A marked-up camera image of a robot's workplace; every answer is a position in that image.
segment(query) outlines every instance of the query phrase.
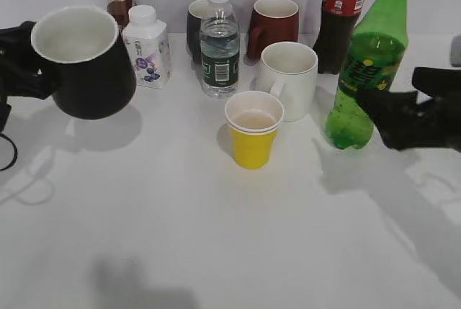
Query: paper cup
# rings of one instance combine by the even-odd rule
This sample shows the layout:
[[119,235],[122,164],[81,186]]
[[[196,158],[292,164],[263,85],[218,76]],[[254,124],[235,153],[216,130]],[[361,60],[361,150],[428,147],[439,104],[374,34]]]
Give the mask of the paper cup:
[[225,118],[239,166],[260,169],[267,164],[284,114],[280,100],[262,91],[245,91],[229,99]]

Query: water bottle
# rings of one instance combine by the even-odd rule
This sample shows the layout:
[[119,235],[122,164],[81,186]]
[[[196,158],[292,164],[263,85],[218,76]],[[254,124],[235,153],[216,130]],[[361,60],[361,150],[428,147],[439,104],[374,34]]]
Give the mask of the water bottle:
[[240,32],[230,0],[208,0],[200,27],[203,91],[210,97],[227,98],[237,90]]

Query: green soda bottle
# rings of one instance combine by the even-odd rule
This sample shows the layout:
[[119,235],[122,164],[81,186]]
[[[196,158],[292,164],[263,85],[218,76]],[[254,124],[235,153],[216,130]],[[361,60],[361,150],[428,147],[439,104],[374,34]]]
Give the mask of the green soda bottle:
[[326,135],[335,147],[364,147],[374,125],[356,103],[359,89],[389,89],[408,46],[407,0],[376,0],[352,33]]

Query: white tabletop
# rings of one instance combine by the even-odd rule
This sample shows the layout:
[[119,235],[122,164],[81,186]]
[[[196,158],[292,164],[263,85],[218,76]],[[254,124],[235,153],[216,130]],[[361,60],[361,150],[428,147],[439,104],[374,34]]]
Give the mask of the white tabletop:
[[[166,88],[138,87],[106,120],[11,100],[0,308],[461,308],[461,154],[399,153],[378,134],[333,149],[318,125],[336,77],[319,76],[312,115],[284,123],[264,168],[241,169],[184,40],[170,37]],[[414,66],[449,68],[450,40],[412,36],[393,89]]]

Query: black mug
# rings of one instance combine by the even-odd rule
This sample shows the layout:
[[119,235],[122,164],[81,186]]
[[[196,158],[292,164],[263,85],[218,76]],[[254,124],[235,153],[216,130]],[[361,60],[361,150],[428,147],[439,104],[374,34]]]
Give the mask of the black mug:
[[0,47],[9,96],[53,94],[70,116],[97,120],[120,111],[135,93],[135,74],[117,23],[98,7],[70,6],[35,25],[1,31]]
[[206,16],[208,0],[196,0],[189,5],[187,12],[187,47],[196,64],[202,63],[200,49],[200,25]]

